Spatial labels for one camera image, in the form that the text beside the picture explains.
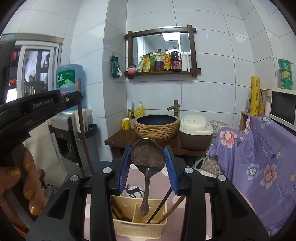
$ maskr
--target yellow mug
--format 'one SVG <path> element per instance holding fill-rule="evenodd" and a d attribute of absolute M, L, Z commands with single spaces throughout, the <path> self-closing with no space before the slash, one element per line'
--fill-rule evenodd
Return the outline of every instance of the yellow mug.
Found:
<path fill-rule="evenodd" d="M 131 122 L 129 118 L 121 119 L 121 126 L 123 130 L 129 130 L 131 128 Z"/>

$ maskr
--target beige plastic container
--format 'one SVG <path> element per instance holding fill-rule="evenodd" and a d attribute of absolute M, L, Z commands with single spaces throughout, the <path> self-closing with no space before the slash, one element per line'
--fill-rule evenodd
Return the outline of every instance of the beige plastic container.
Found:
<path fill-rule="evenodd" d="M 114 228 L 118 235 L 142 239 L 159 239 L 161 237 L 161 232 L 168 219 L 166 218 L 161 224 L 156 223 L 166 214 L 167 203 L 165 202 L 152 221 L 146 224 L 162 199 L 148 199 L 148 201 L 149 213 L 146 217 L 142 217 L 140 215 L 142 199 L 111 196 L 112 205 L 114 205 L 125 218 L 132 220 L 132 222 L 127 222 L 113 218 Z"/>

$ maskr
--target yellow plastic wrap roll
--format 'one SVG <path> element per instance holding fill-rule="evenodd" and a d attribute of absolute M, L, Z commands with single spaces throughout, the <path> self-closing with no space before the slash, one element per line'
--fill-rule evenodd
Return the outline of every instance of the yellow plastic wrap roll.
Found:
<path fill-rule="evenodd" d="M 260 78 L 257 76 L 251 77 L 251 106 L 250 115 L 258 116 L 260 106 Z"/>

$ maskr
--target faucet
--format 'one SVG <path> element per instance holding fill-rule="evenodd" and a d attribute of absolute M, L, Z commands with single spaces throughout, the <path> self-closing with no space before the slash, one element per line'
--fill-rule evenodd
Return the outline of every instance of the faucet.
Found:
<path fill-rule="evenodd" d="M 171 107 L 167 108 L 167 110 L 172 110 L 174 109 L 174 116 L 178 117 L 178 109 L 179 109 L 179 100 L 174 100 L 174 105 Z"/>

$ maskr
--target white rice cooker lid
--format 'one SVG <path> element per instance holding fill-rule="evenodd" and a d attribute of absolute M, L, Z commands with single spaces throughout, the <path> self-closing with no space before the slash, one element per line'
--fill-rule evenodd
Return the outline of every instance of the white rice cooker lid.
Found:
<path fill-rule="evenodd" d="M 179 130 L 190 135 L 207 136 L 213 134 L 213 127 L 202 115 L 186 115 L 182 118 Z"/>

